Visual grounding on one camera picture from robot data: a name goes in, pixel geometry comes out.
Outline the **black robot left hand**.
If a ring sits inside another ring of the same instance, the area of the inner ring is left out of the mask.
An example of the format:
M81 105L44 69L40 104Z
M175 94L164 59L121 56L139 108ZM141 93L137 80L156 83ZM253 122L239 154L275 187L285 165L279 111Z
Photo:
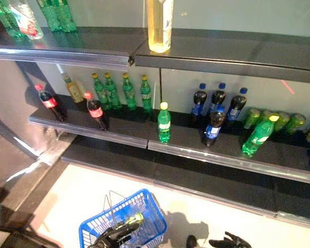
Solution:
M123 224L118 229L108 228L103 234L101 234L94 242L94 244L88 247L94 248L114 248L120 247L122 244L131 240L131 234L139 229L139 223Z

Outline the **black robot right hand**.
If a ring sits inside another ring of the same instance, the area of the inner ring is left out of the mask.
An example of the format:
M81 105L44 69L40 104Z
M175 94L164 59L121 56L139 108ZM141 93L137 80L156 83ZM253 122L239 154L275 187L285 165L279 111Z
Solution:
M251 248L252 246L239 236L225 232L225 237L222 240L209 240L212 247L217 248Z

